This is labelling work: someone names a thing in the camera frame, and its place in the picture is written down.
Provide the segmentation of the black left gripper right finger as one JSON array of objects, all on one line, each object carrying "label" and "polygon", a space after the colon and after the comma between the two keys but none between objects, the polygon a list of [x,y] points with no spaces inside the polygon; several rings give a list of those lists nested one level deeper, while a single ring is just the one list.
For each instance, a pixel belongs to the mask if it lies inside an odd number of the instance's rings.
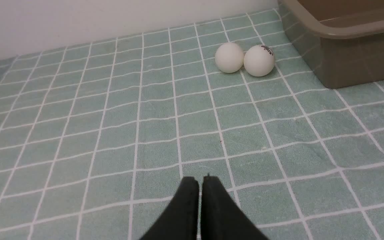
[{"label": "black left gripper right finger", "polygon": [[216,176],[204,176],[201,197],[201,239],[268,240],[236,205]]}]

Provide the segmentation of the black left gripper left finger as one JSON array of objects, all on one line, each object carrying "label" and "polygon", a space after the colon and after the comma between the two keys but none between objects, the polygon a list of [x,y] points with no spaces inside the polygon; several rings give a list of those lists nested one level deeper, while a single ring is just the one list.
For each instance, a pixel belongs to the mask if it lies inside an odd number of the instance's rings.
[{"label": "black left gripper left finger", "polygon": [[140,239],[196,240],[198,209],[198,181],[192,176],[185,176],[162,214]]}]

